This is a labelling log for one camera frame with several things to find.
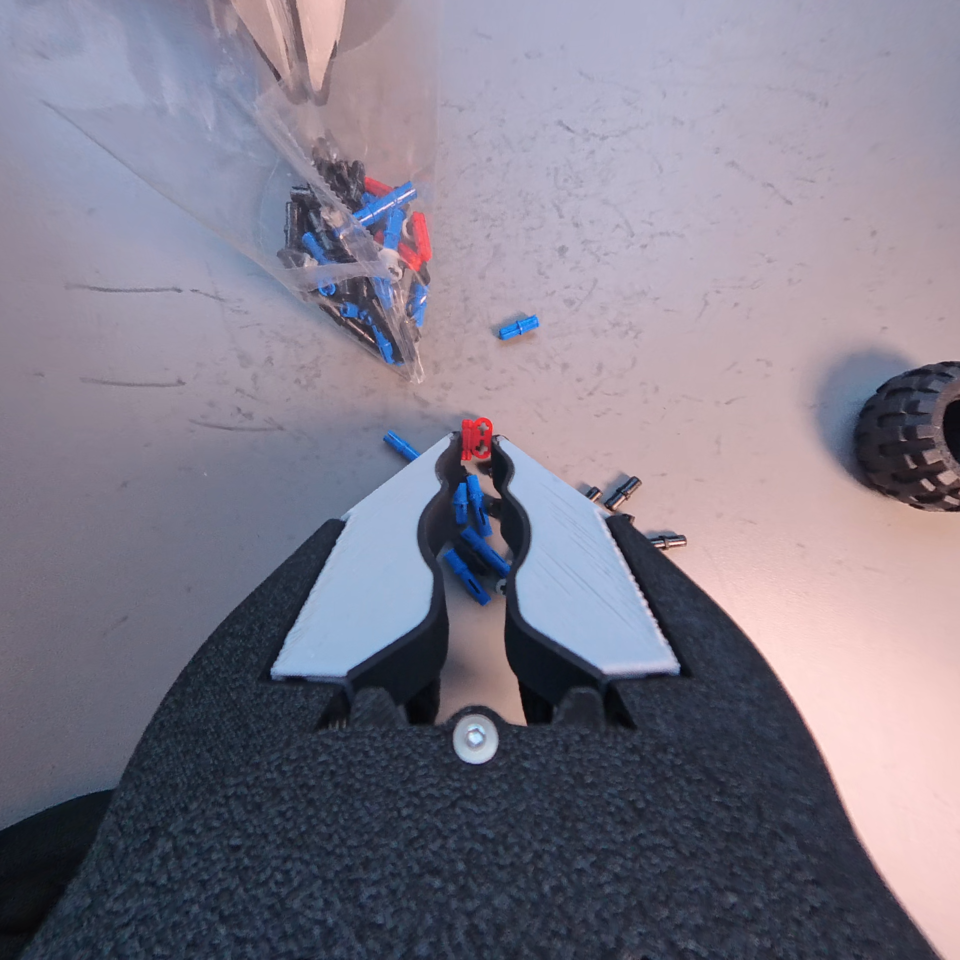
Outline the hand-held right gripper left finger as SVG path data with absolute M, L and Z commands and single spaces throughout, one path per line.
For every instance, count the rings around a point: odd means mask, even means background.
M 273 680 L 428 684 L 439 676 L 450 626 L 436 554 L 448 534 L 459 444 L 448 434 L 342 517 Z

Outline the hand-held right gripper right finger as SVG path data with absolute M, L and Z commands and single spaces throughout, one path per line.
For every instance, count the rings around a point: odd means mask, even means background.
M 679 674 L 603 511 L 507 438 L 493 439 L 492 462 L 512 555 L 505 644 L 516 677 Z

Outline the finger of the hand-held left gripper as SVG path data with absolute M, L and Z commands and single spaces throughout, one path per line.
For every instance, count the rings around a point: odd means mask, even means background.
M 302 23 L 296 1 L 232 1 L 261 56 L 288 94 L 308 93 Z
M 297 53 L 313 100 L 327 100 L 330 67 L 337 55 L 346 1 L 295 1 Z

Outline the large pile of toy pins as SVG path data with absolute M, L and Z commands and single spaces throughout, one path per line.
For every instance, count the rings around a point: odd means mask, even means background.
M 383 437 L 384 442 L 407 461 L 416 460 L 421 454 L 393 430 Z M 614 515 L 618 509 L 641 486 L 640 478 L 630 476 L 616 488 L 613 494 L 601 503 L 603 491 L 597 486 L 589 487 L 584 496 L 607 513 Z M 490 594 L 482 582 L 490 582 L 497 594 L 505 596 L 507 577 L 512 561 L 502 556 L 490 543 L 494 534 L 491 518 L 500 519 L 500 500 L 487 495 L 480 483 L 479 474 L 460 467 L 460 477 L 452 494 L 452 517 L 456 536 L 442 558 L 466 591 L 481 606 L 490 603 Z M 647 534 L 648 541 L 659 550 L 687 546 L 683 534 Z

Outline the clear plastic bag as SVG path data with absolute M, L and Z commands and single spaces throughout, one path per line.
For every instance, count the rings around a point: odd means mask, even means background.
M 17 2 L 10 43 L 57 114 L 298 296 L 277 251 L 316 139 L 416 182 L 429 226 L 441 8 L 345 2 L 326 100 L 288 94 L 227 1 Z

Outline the small cluster of toy pins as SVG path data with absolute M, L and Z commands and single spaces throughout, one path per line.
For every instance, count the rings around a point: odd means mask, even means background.
M 309 162 L 287 187 L 282 282 L 402 378 L 423 381 L 433 250 L 419 184 L 370 175 L 325 136 Z

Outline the black toy tyre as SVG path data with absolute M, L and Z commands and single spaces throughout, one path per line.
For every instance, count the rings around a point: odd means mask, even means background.
M 959 363 L 889 379 L 862 408 L 855 455 L 867 485 L 915 509 L 959 511 Z

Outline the grey desk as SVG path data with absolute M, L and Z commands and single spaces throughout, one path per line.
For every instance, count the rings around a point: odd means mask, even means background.
M 957 2 L 488 2 L 439 24 L 419 386 L 43 102 L 2 4 L 2 826 L 113 786 L 199 644 L 463 417 L 762 651 L 958 956 L 958 515 L 858 480 L 958 359 Z M 539 328 L 497 331 L 535 315 Z

